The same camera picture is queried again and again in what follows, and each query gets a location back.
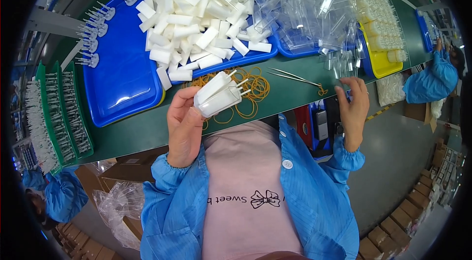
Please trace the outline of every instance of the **gray floor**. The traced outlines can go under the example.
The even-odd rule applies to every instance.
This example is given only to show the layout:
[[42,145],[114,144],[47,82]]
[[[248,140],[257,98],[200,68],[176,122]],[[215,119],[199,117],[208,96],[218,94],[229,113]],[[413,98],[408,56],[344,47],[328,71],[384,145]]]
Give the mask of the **gray floor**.
[[[374,83],[367,85],[370,98],[369,114],[382,108]],[[288,112],[287,119],[293,119]],[[421,169],[432,154],[435,139],[444,129],[433,134],[429,125],[403,116],[403,103],[368,121],[364,127],[361,151],[365,164],[352,172],[348,180],[351,206],[359,231],[368,232],[389,214],[410,191]],[[113,237],[90,202],[73,219],[81,230],[125,259],[139,259],[139,252],[124,248]]]

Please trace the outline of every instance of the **green workbench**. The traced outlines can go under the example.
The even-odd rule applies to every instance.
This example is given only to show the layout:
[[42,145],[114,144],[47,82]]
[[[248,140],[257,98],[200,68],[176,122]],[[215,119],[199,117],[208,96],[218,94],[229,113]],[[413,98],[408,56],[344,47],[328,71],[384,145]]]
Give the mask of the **green workbench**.
[[[404,32],[404,39],[406,42],[405,49],[409,54],[409,60],[408,62],[404,62],[403,70],[431,60],[432,54],[426,53],[424,50],[420,27],[417,23],[413,9],[401,0],[391,1],[397,11]],[[408,1],[418,5],[416,0]],[[74,45],[74,39],[64,39],[57,48],[55,57],[53,58],[59,61],[61,59],[63,60]],[[252,67],[261,68],[263,76],[270,83],[269,95],[263,99],[263,101],[259,102],[259,110],[253,119],[243,119],[236,113],[234,114],[233,119],[227,124],[218,124],[211,119],[209,120],[208,128],[204,131],[204,134],[213,133],[248,121],[261,119],[315,102],[322,98],[333,96],[335,94],[334,78],[331,75],[331,71],[324,69],[324,58],[324,56],[306,56],[291,59],[278,54],[267,61],[256,62],[244,66],[246,71],[250,70]],[[321,97],[318,95],[319,89],[316,86],[268,74],[266,73],[266,71],[269,70],[268,67],[282,69],[292,74],[301,75],[307,80],[321,83],[324,89],[328,90],[328,93]],[[83,78],[82,69],[77,70],[80,75],[79,78]],[[363,73],[363,70],[360,71],[359,77],[363,78],[366,83],[375,80],[367,77],[365,73]],[[79,84],[81,94],[85,95],[86,92],[83,81]],[[168,130],[166,113],[172,97],[180,87],[180,85],[177,85],[168,90],[164,102],[159,107],[133,115],[106,127],[95,127],[91,120],[91,116],[88,114],[86,116],[86,121],[89,124],[91,137],[95,144],[95,153],[91,157],[80,160],[80,163],[84,164],[106,158],[124,156],[167,145]],[[85,97],[82,99],[82,105],[88,108]],[[252,110],[252,105],[249,101],[243,101],[243,103],[238,105],[238,108],[242,113],[249,114]],[[223,122],[228,120],[230,116],[231,111],[224,111],[218,115],[218,120]]]

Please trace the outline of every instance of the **worker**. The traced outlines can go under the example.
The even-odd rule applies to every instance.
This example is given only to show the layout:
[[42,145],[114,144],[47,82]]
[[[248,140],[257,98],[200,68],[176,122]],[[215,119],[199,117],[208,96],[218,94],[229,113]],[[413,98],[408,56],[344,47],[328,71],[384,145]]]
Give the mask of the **worker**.
[[42,192],[46,188],[46,181],[41,172],[41,168],[36,165],[32,170],[23,171],[21,182],[27,188],[33,188],[36,191]]
[[405,82],[403,92],[408,103],[428,103],[446,98],[462,78],[465,58],[455,46],[442,50],[442,42],[437,38],[433,52],[433,63],[420,73],[412,74]]
[[44,189],[45,200],[26,190],[30,207],[45,230],[54,228],[59,222],[69,222],[87,203],[87,194],[74,174],[77,168],[64,168],[55,176],[47,173],[49,183]]
[[155,182],[143,185],[141,258],[355,259],[359,230],[346,182],[365,161],[369,96],[363,80],[341,82],[353,98],[336,87],[345,137],[320,164],[283,114],[274,127],[254,121],[201,144],[205,118],[193,107],[200,88],[179,90],[167,112],[169,152],[151,166]]

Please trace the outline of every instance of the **pink shirt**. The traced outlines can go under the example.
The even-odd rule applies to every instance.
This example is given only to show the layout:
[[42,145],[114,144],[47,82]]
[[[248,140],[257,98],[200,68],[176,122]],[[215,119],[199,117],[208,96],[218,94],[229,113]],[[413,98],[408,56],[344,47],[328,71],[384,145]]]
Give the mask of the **pink shirt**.
[[204,140],[209,171],[203,260],[303,253],[280,184],[279,133],[254,121]]

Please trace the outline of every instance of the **right hand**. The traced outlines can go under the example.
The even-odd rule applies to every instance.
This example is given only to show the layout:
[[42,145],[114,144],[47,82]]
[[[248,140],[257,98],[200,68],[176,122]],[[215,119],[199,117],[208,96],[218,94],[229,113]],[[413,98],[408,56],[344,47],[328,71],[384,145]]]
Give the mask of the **right hand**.
[[435,47],[435,50],[437,50],[438,52],[441,52],[441,49],[442,49],[442,41],[441,41],[441,38],[436,38],[436,47]]
[[362,143],[365,118],[369,112],[369,94],[364,80],[350,77],[342,78],[340,81],[351,87],[353,98],[351,103],[348,103],[343,88],[335,87],[345,133],[344,148],[349,152],[355,152]]
[[192,164],[200,151],[205,118],[193,107],[193,97],[200,87],[179,90],[167,111],[169,154],[167,162],[175,168]]

